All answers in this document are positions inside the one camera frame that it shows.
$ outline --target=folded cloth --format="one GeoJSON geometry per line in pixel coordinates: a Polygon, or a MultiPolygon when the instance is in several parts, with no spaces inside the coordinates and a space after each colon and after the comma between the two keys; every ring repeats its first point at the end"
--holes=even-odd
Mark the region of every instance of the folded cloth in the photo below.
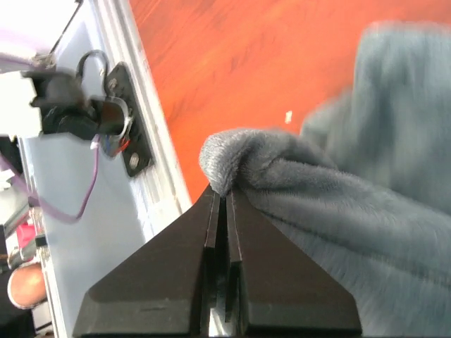
{"type": "Polygon", "coordinates": [[[373,27],[352,93],[304,136],[230,130],[200,154],[216,192],[238,184],[352,293],[365,335],[451,334],[450,37],[437,27],[373,27]]]}

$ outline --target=gray panel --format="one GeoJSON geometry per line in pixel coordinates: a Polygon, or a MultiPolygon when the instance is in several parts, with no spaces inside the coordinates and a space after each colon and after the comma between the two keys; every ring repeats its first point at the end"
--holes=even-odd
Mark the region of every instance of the gray panel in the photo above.
{"type": "MultiPolygon", "coordinates": [[[[58,66],[74,68],[81,55],[99,48],[93,43],[95,20],[89,15],[80,9],[82,20],[73,22],[57,51],[58,66]]],[[[100,63],[87,62],[83,85],[90,94],[101,94],[100,72],[100,63]]],[[[92,179],[94,153],[89,146],[69,135],[23,140],[27,173],[38,193],[66,213],[77,213],[92,179]]],[[[48,283],[56,282],[57,288],[51,295],[54,316],[63,318],[57,330],[60,337],[64,332],[71,336],[85,292],[144,244],[121,158],[110,160],[101,154],[97,182],[78,223],[68,225],[48,215],[43,223],[54,270],[54,281],[50,278],[48,283]]]]}

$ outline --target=bolt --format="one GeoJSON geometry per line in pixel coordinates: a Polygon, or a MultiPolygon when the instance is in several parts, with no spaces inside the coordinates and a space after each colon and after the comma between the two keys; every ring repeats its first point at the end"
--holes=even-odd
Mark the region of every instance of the bolt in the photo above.
{"type": "Polygon", "coordinates": [[[132,156],[130,157],[130,168],[132,168],[133,170],[136,169],[139,162],[140,157],[138,156],[138,154],[133,153],[132,156]]]}
{"type": "Polygon", "coordinates": [[[116,88],[117,85],[118,85],[118,81],[116,79],[111,79],[108,82],[109,89],[114,89],[114,88],[116,88]]]}

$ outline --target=cloth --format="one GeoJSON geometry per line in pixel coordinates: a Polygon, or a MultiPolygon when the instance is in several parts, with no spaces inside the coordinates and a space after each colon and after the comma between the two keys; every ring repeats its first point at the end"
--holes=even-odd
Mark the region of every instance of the cloth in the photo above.
{"type": "Polygon", "coordinates": [[[368,336],[451,334],[451,34],[367,30],[354,87],[300,137],[228,130],[199,157],[356,299],[368,336]]]}

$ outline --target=orange wooden surface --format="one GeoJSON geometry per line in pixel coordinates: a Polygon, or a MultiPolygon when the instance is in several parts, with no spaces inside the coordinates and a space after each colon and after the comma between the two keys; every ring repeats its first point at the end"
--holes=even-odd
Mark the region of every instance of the orange wooden surface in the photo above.
{"type": "Polygon", "coordinates": [[[206,137],[235,127],[299,132],[308,112],[352,84],[369,23],[451,23],[451,0],[130,3],[193,201],[206,185],[197,162],[206,137]]]}

